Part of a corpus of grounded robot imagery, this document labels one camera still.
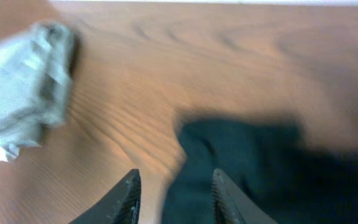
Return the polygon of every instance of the white cloth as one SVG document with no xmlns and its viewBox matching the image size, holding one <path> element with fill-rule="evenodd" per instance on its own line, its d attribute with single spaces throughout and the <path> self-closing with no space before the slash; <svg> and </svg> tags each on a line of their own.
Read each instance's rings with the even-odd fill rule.
<svg viewBox="0 0 358 224">
<path fill-rule="evenodd" d="M 71 89 L 73 33 L 57 22 L 0 42 L 0 161 L 39 146 L 42 126 L 62 124 Z"/>
</svg>

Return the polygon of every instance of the dark green fabric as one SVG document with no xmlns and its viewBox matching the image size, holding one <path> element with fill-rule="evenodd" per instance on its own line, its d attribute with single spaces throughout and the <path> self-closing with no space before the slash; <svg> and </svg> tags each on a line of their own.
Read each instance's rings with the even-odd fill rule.
<svg viewBox="0 0 358 224">
<path fill-rule="evenodd" d="M 168 189 L 163 224 L 214 223 L 215 168 L 278 223 L 358 223 L 358 154 L 306 153 L 295 125 L 204 119 L 177 137 L 187 161 Z"/>
</svg>

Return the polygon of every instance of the black fabric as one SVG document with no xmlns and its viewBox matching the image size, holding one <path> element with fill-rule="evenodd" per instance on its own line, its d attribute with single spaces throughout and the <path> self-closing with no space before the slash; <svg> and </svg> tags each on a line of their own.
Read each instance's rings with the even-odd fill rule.
<svg viewBox="0 0 358 224">
<path fill-rule="evenodd" d="M 308 153 L 295 125 L 205 119 L 177 137 L 187 160 L 168 189 L 163 224 L 214 223 L 215 168 L 278 223 L 358 223 L 358 154 Z"/>
</svg>

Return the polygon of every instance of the folded cloth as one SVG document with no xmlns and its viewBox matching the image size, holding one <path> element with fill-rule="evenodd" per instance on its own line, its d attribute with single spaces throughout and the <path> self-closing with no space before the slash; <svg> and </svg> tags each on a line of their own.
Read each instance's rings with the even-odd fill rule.
<svg viewBox="0 0 358 224">
<path fill-rule="evenodd" d="M 187 160 L 168 189 L 162 223 L 214 223 L 212 176 L 223 170 L 277 223 L 358 223 L 358 153 L 302 149 L 294 124 L 202 119 L 178 141 Z"/>
<path fill-rule="evenodd" d="M 0 42 L 0 161 L 39 146 L 42 126 L 64 122 L 74 45 L 74 34 L 57 22 Z"/>
</svg>

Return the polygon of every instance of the wooden surface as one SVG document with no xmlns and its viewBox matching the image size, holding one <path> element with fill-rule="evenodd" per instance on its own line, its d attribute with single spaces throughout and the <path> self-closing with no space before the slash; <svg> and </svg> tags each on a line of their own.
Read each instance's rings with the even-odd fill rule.
<svg viewBox="0 0 358 224">
<path fill-rule="evenodd" d="M 185 114 L 290 114 L 308 144 L 358 150 L 358 8 L 53 6 L 0 19 L 1 36 L 34 18 L 61 19 L 82 46 L 66 125 L 44 147 L 0 162 L 0 223 L 67 223 L 131 168 L 142 177 L 140 223 L 158 223 L 185 159 L 174 131 Z"/>
</svg>

